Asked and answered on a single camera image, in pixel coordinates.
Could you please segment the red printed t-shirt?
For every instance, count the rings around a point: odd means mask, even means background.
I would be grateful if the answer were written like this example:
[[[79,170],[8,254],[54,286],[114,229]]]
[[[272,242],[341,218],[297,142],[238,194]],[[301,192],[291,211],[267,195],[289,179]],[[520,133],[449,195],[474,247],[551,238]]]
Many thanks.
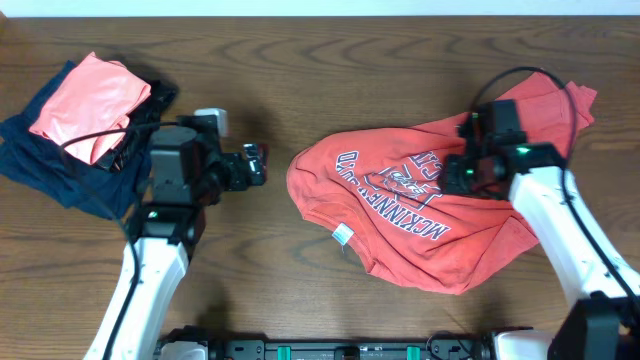
[[[466,118],[328,136],[293,159],[288,192],[369,274],[459,295],[538,243],[509,202],[442,194],[437,179],[445,158],[464,150]]]

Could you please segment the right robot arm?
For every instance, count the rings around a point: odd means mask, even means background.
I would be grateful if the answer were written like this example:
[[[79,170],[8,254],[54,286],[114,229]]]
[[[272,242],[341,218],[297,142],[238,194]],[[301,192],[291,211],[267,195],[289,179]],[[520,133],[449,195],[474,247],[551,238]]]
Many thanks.
[[[556,334],[494,331],[476,358],[638,358],[639,274],[589,211],[566,159],[549,142],[529,142],[512,100],[474,108],[458,134],[466,144],[446,158],[442,192],[509,201],[538,238],[570,307]]]

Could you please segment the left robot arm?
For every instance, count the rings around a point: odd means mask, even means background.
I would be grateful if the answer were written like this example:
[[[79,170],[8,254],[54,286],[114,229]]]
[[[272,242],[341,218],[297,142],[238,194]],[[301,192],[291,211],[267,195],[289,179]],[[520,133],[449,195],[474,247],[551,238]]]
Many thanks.
[[[225,152],[222,114],[181,116],[151,133],[151,198],[126,221],[119,279],[88,359],[210,359],[207,333],[161,329],[206,227],[205,210],[227,191],[266,181],[264,144]]]

